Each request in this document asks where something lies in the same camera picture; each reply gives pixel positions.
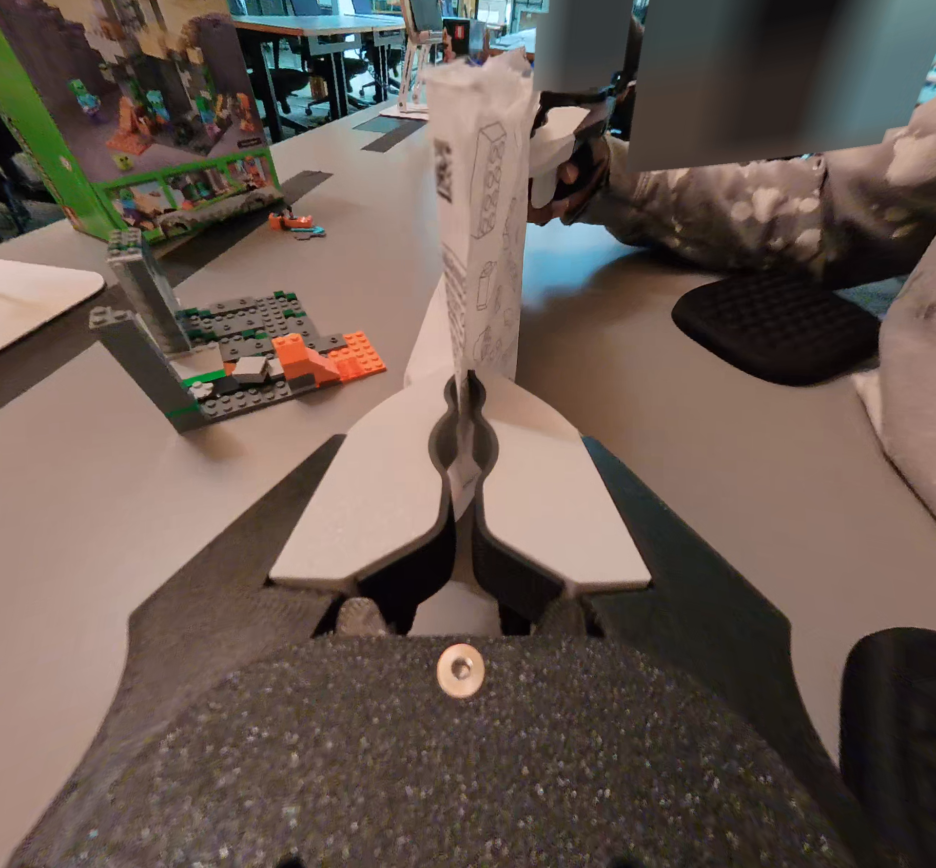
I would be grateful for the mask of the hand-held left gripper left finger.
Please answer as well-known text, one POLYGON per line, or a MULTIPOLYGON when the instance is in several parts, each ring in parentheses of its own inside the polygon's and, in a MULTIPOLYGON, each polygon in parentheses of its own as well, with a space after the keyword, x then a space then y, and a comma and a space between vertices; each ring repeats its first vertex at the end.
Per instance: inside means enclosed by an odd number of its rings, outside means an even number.
POLYGON ((273 584, 368 598, 409 633, 455 563, 456 394, 439 368, 350 428, 273 563, 273 584))

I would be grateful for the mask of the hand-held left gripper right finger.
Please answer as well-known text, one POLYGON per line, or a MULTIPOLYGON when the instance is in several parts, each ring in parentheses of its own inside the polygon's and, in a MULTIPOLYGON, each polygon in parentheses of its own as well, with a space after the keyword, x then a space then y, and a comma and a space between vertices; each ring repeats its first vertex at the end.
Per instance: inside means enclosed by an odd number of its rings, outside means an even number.
POLYGON ((651 574, 586 443, 507 378, 470 372, 475 580, 509 628, 562 600, 647 590, 651 574))

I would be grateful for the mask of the partly built grey lego model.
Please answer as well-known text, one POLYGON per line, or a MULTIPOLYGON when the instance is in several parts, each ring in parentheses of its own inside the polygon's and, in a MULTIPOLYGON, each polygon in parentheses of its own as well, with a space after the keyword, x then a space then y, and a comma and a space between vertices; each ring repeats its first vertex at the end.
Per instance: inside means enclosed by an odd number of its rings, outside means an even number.
POLYGON ((292 291, 184 308, 137 230, 111 233, 108 263, 131 308, 95 307, 89 329, 180 434, 387 370, 363 332, 319 334, 292 291))

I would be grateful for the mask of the white printed paper bag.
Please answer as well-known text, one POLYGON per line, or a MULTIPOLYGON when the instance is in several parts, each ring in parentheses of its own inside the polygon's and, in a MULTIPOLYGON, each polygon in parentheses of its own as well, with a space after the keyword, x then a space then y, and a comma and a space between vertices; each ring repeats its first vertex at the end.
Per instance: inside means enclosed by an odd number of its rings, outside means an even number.
POLYGON ((455 512, 473 511, 475 406, 486 375, 516 378, 530 138, 539 105, 520 48, 483 63, 458 59, 425 75, 429 154, 442 276, 404 373, 404 386, 454 378, 462 423, 449 469, 455 512))

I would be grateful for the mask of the person's right forearm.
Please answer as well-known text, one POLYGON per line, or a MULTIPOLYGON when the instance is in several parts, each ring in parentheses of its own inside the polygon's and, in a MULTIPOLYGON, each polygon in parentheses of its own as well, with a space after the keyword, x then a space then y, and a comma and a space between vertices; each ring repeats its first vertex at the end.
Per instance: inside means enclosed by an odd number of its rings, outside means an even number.
POLYGON ((627 173, 628 144, 604 148, 604 175, 565 222, 711 272, 800 268, 847 289, 910 274, 934 238, 934 100, 877 145, 806 159, 627 173))

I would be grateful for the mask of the small orange lego figure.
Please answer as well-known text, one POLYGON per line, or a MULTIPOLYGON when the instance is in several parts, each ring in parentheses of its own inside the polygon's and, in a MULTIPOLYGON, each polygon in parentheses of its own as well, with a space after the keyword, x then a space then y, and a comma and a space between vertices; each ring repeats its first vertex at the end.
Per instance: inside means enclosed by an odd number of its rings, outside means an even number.
POLYGON ((268 225, 272 230, 280 231, 300 241, 326 236, 325 229, 317 224, 312 216, 297 215, 291 207, 272 211, 268 216, 268 225))

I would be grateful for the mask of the green lego set box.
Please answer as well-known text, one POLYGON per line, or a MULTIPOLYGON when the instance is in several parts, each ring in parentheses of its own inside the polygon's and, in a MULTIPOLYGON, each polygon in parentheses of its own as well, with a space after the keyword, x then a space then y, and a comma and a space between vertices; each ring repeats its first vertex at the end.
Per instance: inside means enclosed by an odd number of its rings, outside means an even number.
POLYGON ((1 106, 72 227, 188 235, 283 199, 226 0, 1 0, 1 106))

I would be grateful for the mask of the person's right hand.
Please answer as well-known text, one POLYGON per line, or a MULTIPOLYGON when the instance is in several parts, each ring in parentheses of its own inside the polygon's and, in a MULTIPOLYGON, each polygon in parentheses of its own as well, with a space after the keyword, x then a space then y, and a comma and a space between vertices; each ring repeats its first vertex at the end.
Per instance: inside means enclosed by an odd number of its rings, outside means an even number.
POLYGON ((539 226, 555 219, 573 221, 605 182, 610 150, 604 135, 584 141, 557 171, 557 192, 549 203, 530 211, 530 220, 539 226))

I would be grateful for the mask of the wooden-edged office desk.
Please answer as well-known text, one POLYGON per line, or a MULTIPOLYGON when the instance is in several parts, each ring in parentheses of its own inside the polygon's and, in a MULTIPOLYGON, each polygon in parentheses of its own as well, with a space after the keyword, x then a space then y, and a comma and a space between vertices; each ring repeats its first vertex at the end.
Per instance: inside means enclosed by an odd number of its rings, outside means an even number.
POLYGON ((328 80, 330 112, 333 120, 348 114, 349 92, 345 77, 345 52, 355 43, 338 40, 352 36, 375 55, 377 76, 376 102, 386 102, 389 93, 388 49, 403 43, 399 33, 405 32, 404 19, 392 14, 319 15, 319 16, 240 16, 233 17, 239 33, 244 60, 249 63, 258 81, 254 95, 263 106, 265 123, 274 142, 283 138, 282 127, 299 130, 298 123, 281 118, 274 97, 273 78, 262 50, 265 43, 280 39, 298 39, 301 49, 311 58, 325 56, 330 59, 328 80))

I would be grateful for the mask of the grey splattered hoodie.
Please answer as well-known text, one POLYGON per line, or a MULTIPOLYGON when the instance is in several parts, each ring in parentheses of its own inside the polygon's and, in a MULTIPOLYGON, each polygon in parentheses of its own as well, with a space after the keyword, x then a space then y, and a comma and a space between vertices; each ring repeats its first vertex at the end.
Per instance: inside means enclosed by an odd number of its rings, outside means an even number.
POLYGON ((935 513, 935 243, 883 317, 878 365, 853 382, 882 450, 935 513))

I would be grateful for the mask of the white stand with wooden board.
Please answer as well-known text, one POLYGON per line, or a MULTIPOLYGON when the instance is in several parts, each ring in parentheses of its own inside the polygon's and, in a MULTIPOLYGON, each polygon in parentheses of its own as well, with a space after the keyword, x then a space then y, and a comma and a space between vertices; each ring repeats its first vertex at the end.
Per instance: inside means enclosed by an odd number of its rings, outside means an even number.
POLYGON ((99 273, 1 260, 1 349, 98 295, 99 273))

